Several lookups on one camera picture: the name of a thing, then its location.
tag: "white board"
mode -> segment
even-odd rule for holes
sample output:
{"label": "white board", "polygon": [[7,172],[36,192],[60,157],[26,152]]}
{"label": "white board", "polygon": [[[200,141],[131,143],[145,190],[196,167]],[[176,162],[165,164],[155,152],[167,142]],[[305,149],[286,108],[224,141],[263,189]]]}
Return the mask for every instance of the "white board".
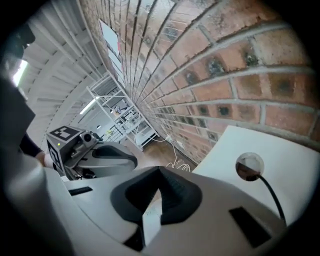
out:
{"label": "white board", "polygon": [[103,38],[107,41],[108,45],[115,52],[116,56],[119,55],[118,49],[118,36],[117,34],[103,21],[100,20],[100,26],[103,34]]}
{"label": "white board", "polygon": [[279,137],[229,125],[213,149],[194,169],[194,174],[238,187],[277,215],[278,209],[265,184],[260,179],[243,180],[237,174],[236,161],[244,153],[255,153],[262,158],[262,176],[274,190],[287,224],[296,221],[317,185],[320,154]]}

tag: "fluorescent light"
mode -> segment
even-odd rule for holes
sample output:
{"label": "fluorescent light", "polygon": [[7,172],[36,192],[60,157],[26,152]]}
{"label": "fluorescent light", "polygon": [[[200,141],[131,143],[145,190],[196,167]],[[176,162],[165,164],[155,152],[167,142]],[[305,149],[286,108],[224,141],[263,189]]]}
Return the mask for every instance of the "fluorescent light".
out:
{"label": "fluorescent light", "polygon": [[13,75],[13,78],[12,78],[15,86],[18,86],[20,79],[22,77],[22,74],[24,73],[27,65],[28,65],[28,62],[26,62],[25,60],[21,61],[18,71]]}
{"label": "fluorescent light", "polygon": [[99,99],[99,96],[95,97],[93,100],[90,101],[90,103],[88,105],[86,105],[84,107],[84,109],[82,109],[82,111],[80,112],[80,115],[82,115],[88,108],[90,108],[90,106],[96,102],[96,100]]}

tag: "black cable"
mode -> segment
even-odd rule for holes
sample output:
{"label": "black cable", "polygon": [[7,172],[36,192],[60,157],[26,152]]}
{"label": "black cable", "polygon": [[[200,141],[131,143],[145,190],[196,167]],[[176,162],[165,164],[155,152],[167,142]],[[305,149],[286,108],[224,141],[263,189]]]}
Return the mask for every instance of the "black cable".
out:
{"label": "black cable", "polygon": [[272,189],[272,187],[270,186],[270,184],[266,181],[266,179],[264,177],[262,177],[260,174],[256,174],[256,176],[258,178],[260,178],[262,180],[262,182],[266,185],[266,187],[268,188],[274,202],[275,202],[275,205],[276,207],[278,208],[278,211],[279,211],[279,215],[280,215],[280,218],[284,221],[284,224],[287,225],[287,222],[286,222],[286,217],[285,217],[285,214],[284,214],[284,211],[282,210],[282,207],[281,207],[281,204],[276,196],[276,193],[274,192],[274,190]]}

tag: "person's arm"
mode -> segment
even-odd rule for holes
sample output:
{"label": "person's arm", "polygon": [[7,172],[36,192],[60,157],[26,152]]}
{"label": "person's arm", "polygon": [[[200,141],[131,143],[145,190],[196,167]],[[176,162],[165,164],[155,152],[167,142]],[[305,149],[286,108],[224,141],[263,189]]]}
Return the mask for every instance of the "person's arm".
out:
{"label": "person's arm", "polygon": [[28,134],[25,134],[22,138],[22,141],[20,143],[20,149],[23,153],[26,155],[29,155],[31,157],[36,158],[42,166],[45,165],[45,152],[43,152],[28,136]]}

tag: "wooden floor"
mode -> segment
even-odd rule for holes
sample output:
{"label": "wooden floor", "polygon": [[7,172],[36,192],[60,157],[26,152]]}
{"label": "wooden floor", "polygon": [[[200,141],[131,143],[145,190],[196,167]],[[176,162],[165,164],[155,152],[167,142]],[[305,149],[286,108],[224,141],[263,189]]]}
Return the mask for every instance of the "wooden floor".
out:
{"label": "wooden floor", "polygon": [[181,154],[178,150],[175,150],[173,146],[167,142],[157,142],[152,141],[147,146],[143,148],[141,152],[131,141],[124,140],[121,142],[124,146],[128,147],[129,150],[135,155],[138,160],[137,168],[141,169],[150,166],[166,166],[168,163],[174,163],[175,153],[177,155],[177,160],[175,162],[175,168],[178,168],[182,164],[188,164],[191,171],[193,171],[197,166]]}

